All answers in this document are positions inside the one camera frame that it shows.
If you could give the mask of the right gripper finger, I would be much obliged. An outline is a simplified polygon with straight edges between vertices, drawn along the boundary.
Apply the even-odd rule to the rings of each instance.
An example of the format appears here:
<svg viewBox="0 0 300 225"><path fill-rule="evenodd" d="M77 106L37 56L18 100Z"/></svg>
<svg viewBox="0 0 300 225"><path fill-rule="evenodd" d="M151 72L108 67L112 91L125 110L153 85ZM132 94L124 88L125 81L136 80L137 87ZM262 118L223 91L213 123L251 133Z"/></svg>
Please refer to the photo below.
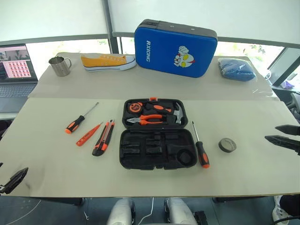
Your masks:
<svg viewBox="0 0 300 225"><path fill-rule="evenodd" d="M275 129L288 135L300 135L300 127L296 125L281 125L276 126Z"/></svg>
<svg viewBox="0 0 300 225"><path fill-rule="evenodd" d="M300 142L297 140L293 140L280 135L268 135L264 138L276 146L291 149L298 155L300 154Z"/></svg>

